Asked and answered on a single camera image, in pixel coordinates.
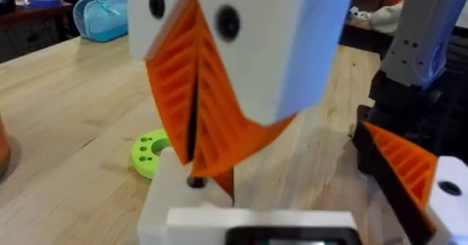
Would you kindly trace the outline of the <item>white orange left gripper right finger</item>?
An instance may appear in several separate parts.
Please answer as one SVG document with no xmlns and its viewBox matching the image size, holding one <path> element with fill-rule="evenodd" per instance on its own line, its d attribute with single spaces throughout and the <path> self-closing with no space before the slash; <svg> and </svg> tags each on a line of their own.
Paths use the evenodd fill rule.
<svg viewBox="0 0 468 245">
<path fill-rule="evenodd" d="M 353 140 L 411 244 L 467 244 L 467 164 L 367 121 Z"/>
</svg>

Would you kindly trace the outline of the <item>bare white left gripper left finger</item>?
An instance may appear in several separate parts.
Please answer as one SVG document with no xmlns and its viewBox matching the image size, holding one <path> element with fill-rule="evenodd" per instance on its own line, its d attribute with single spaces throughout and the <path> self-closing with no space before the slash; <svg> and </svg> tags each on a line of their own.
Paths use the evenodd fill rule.
<svg viewBox="0 0 468 245">
<path fill-rule="evenodd" d="M 233 199 L 212 178 L 192 178 L 171 147 L 164 148 L 143 204 L 138 223 L 140 245 L 162 244 L 171 208 L 229 208 Z"/>
</svg>

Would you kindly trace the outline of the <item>finger of the white orange right gripper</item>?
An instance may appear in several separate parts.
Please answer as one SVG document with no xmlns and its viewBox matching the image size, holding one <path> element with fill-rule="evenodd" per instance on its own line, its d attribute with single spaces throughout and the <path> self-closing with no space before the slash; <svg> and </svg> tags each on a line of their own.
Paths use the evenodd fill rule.
<svg viewBox="0 0 468 245">
<path fill-rule="evenodd" d="M 172 147 L 187 164 L 197 75 L 197 0 L 128 0 L 129 50 L 146 63 Z"/>
<path fill-rule="evenodd" d="M 205 18 L 192 172 L 217 176 L 320 101 L 350 0 L 197 0 Z"/>
</svg>

